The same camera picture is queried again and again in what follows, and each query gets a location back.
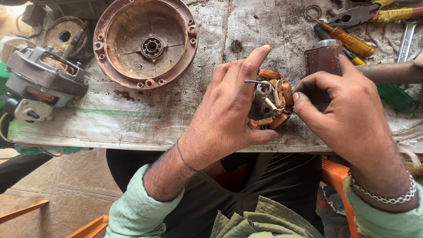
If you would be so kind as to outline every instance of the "workbench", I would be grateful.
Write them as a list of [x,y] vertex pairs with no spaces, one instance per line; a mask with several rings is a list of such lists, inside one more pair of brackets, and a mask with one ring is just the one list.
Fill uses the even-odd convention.
[[[9,125],[9,139],[53,146],[166,150],[189,126],[216,65],[245,58],[254,48],[269,44],[272,51],[262,68],[279,72],[294,88],[305,72],[304,51],[318,41],[312,30],[315,23],[303,16],[305,8],[319,5],[322,17],[328,19],[328,9],[341,7],[329,0],[187,0],[186,4],[196,24],[201,24],[199,45],[192,65],[175,83],[150,91],[130,90],[108,79],[92,59],[84,66],[89,85],[84,97],[54,109],[53,121],[31,124],[15,119]],[[395,62],[403,31],[400,22],[384,28],[370,24],[349,30],[377,45],[368,64]],[[410,59],[420,52],[422,39],[423,27],[419,25]],[[241,42],[241,50],[234,47],[235,40]],[[37,41],[40,45],[42,36]],[[421,86],[420,91],[418,87],[410,93],[414,98],[420,98]],[[421,109],[413,115],[403,115],[387,105],[384,108],[394,136],[400,138],[396,140],[411,145],[419,141],[423,134]],[[280,138],[242,151],[330,151],[296,115],[278,132]],[[419,146],[409,148],[422,152],[423,142],[416,144]]]

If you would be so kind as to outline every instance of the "spanner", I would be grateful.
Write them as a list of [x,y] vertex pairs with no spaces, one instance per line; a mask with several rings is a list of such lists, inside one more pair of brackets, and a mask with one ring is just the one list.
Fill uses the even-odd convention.
[[[413,40],[414,30],[418,24],[418,20],[412,19],[411,21],[405,20],[405,30],[402,35],[401,46],[399,47],[397,62],[406,62],[410,52],[411,42]],[[408,85],[401,84],[402,89],[407,89]]]

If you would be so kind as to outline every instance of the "mint green sleeve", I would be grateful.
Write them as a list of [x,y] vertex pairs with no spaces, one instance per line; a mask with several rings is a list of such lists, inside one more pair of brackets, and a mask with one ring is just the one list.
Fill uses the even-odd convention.
[[344,194],[354,211],[357,231],[366,238],[423,238],[423,187],[416,184],[419,206],[405,213],[389,213],[370,206],[351,188],[350,177],[343,182]]
[[106,238],[160,237],[166,231],[163,219],[181,201],[184,189],[170,202],[150,198],[143,185],[147,169],[148,164],[135,173],[127,191],[110,208]]

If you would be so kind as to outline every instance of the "orange plastic chair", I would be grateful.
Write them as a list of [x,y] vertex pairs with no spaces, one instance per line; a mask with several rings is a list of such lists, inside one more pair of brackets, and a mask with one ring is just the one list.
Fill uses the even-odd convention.
[[[12,213],[0,216],[0,224],[10,221],[18,216],[22,216],[27,214],[28,212],[32,212],[37,210],[38,208],[45,207],[49,201],[44,200],[39,202],[38,204],[29,206],[27,208],[23,208]],[[107,227],[109,223],[109,217],[106,215],[102,215],[101,217],[95,219],[94,221],[90,222],[86,226],[82,227],[81,229],[75,231],[74,233],[66,236],[66,238],[93,238],[96,236],[100,231]]]
[[335,189],[335,191],[338,192],[339,196],[342,199],[342,203],[345,209],[346,219],[348,221],[349,231],[351,233],[351,238],[363,238],[357,232],[357,225],[353,221],[354,212],[343,193],[342,184],[343,184],[344,178],[348,174],[348,167],[323,158],[321,160],[321,168],[322,168],[322,172],[321,172],[322,182],[326,183],[327,185]]
[[66,236],[65,238],[93,238],[100,231],[106,228],[109,224],[109,217],[102,215],[94,221],[86,224],[83,228],[75,231],[74,233]]

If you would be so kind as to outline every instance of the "hand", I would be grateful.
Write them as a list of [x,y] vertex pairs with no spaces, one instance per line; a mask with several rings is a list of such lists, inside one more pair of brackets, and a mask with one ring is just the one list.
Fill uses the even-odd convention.
[[257,71],[270,52],[270,46],[256,48],[247,59],[218,65],[195,111],[188,130],[179,139],[184,160],[200,170],[245,148],[264,144],[279,136],[274,130],[252,130],[247,115],[253,101]]
[[[369,158],[391,156],[395,146],[376,85],[345,57],[340,58],[342,77],[317,72],[294,89],[294,112],[333,151],[355,166]],[[305,94],[322,89],[332,99],[320,113]]]
[[[294,112],[329,148],[351,163],[353,177],[362,187],[383,197],[403,195],[410,188],[410,179],[396,151],[376,85],[342,55],[340,64],[342,77],[317,72],[298,83]],[[332,99],[324,113],[305,95],[317,97],[319,89]],[[409,203],[392,205],[356,193],[386,211],[406,211],[417,204],[417,196]]]

